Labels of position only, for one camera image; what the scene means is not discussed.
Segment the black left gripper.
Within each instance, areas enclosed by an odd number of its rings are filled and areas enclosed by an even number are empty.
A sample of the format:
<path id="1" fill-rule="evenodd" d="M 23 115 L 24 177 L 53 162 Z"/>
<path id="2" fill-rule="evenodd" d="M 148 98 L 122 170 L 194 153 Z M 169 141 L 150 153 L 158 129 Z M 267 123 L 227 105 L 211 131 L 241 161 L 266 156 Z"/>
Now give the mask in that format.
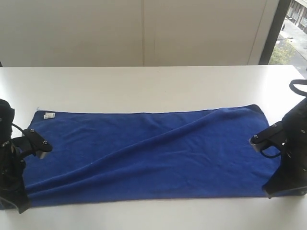
<path id="1" fill-rule="evenodd" d="M 19 214 L 31 207 L 23 180 L 25 169 L 22 149 L 11 141 L 0 142 L 0 196 L 14 199 Z"/>

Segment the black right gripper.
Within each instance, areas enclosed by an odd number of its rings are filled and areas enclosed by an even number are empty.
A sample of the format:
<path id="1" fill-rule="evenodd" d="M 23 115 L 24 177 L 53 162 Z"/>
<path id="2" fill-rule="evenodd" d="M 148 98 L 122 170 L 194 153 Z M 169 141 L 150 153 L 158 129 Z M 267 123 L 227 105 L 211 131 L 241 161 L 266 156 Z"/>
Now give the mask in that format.
<path id="1" fill-rule="evenodd" d="M 298 142 L 286 142 L 278 175 L 274 174 L 262 187 L 271 199 L 287 189 L 307 188 L 307 146 Z"/>

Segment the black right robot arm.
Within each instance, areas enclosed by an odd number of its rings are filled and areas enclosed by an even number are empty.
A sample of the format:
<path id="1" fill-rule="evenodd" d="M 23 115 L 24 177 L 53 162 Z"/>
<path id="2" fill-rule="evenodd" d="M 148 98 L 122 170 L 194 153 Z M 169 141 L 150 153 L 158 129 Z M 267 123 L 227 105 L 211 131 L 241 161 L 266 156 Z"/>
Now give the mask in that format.
<path id="1" fill-rule="evenodd" d="M 281 162 L 262 190 L 268 198 L 307 194 L 307 99 L 304 98 L 281 120 L 285 139 Z"/>

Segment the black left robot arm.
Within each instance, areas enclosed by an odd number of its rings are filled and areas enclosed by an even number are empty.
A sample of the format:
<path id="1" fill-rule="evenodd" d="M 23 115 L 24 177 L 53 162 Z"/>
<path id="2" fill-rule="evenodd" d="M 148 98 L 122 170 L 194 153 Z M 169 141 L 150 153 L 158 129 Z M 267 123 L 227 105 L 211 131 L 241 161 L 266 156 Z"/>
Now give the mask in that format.
<path id="1" fill-rule="evenodd" d="M 17 209 L 22 214 L 30 207 L 26 194 L 23 171 L 25 163 L 18 156 L 12 142 L 12 122 L 15 110 L 0 101 L 0 207 Z"/>

